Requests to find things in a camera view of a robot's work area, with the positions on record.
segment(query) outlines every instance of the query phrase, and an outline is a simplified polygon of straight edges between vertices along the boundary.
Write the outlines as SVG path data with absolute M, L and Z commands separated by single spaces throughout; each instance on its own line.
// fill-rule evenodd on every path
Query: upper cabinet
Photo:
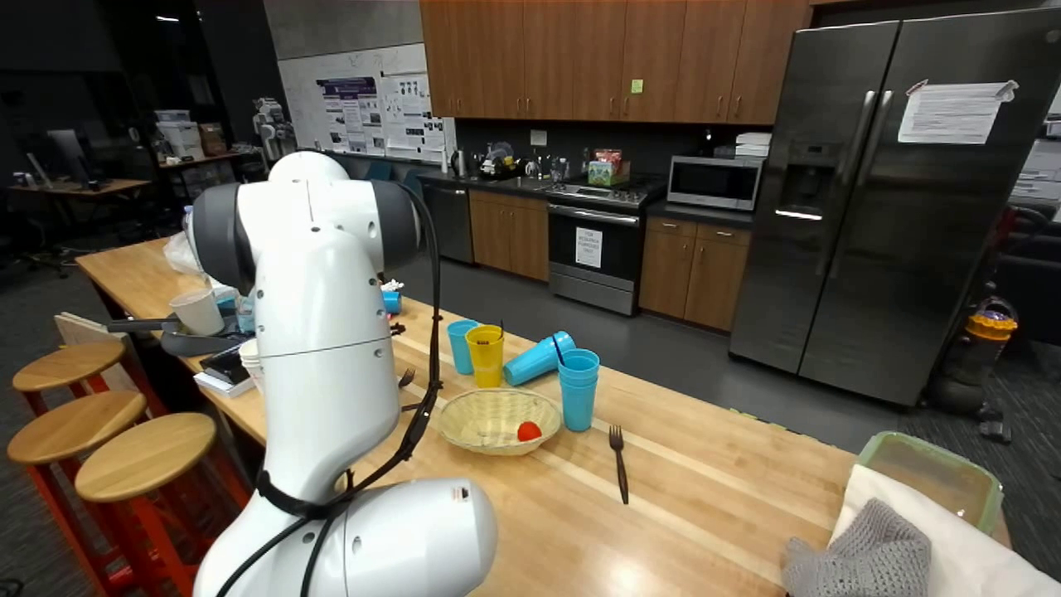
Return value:
M 764 121 L 807 0 L 421 0 L 436 111 Z

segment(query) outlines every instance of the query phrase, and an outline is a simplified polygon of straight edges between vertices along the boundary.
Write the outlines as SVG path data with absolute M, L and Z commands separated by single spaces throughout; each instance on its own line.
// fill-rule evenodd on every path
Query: yellow cup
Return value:
M 483 389 L 505 383 L 505 328 L 474 324 L 467 336 L 472 382 Z

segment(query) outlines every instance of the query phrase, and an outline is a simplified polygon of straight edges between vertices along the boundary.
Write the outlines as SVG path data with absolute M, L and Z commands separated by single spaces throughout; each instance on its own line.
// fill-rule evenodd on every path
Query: fork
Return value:
M 618 453 L 618 485 L 619 485 L 619 496 L 625 503 L 631 503 L 631 485 L 627 485 L 627 460 L 625 460 L 625 429 L 610 429 L 608 432 L 608 444 Z

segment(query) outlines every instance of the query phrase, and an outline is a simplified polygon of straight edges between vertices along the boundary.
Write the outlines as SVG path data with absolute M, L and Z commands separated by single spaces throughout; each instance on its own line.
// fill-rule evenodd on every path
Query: floor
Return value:
M 429 298 L 424 262 L 394 276 L 408 282 L 408 296 Z M 472 318 L 500 321 L 525 339 L 563 328 L 582 346 L 597 347 L 610 367 L 632 372 L 713 403 L 750 410 L 846 451 L 859 451 L 885 429 L 944 444 L 1002 476 L 1016 548 L 1051 578 L 1061 578 L 1061 367 L 1051 367 L 1056 378 L 1046 373 L 1048 367 L 1030 351 L 1009 355 L 989 378 L 989 391 L 1006 403 L 1016 432 L 1010 444 L 997 444 L 977 439 L 976 421 L 944 410 L 885 407 L 750 361 L 734 361 L 727 355 L 727 336 L 721 332 L 646 310 L 636 318 L 597 310 L 554 298 L 545 285 L 512 276 L 443 264 L 440 305 Z M 70 279 L 61 279 L 55 271 L 27 271 L 23 264 L 0 267 L 0 373 L 9 378 L 20 365 L 55 346 L 49 324 L 54 310 L 102 318 L 93 288 L 76 267 L 70 267 Z M 7 389 L 7 399 L 0 399 L 4 440 L 23 421 L 27 407 Z M 7 459 L 0 460 L 0 489 L 0 581 L 20 578 L 27 593 L 85 593 L 73 557 L 44 516 L 31 485 Z

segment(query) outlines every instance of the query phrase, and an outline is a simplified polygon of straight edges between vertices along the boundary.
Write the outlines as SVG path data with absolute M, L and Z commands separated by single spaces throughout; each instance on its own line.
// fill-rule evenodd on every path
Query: woven basket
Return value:
M 525 421 L 540 429 L 533 440 L 517 439 Z M 474 391 L 438 407 L 438 429 L 474 453 L 526 453 L 561 432 L 561 403 L 515 389 Z

